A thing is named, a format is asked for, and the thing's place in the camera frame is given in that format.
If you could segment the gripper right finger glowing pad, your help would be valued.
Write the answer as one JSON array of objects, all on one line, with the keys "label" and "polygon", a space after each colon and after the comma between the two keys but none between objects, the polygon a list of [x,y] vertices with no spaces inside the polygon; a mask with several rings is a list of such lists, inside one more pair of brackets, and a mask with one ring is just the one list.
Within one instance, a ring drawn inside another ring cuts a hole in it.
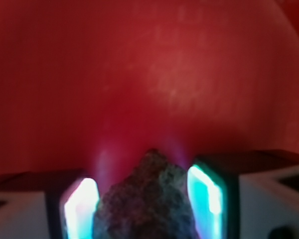
[{"label": "gripper right finger glowing pad", "polygon": [[201,154],[187,172],[201,239],[299,239],[299,154]]}]

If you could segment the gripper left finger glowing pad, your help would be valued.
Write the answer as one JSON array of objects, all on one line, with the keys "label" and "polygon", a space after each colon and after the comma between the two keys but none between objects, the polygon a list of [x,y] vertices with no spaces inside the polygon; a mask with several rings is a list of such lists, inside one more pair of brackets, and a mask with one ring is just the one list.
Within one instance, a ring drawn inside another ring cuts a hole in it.
[{"label": "gripper left finger glowing pad", "polygon": [[100,199],[81,169],[0,175],[0,239],[91,239]]}]

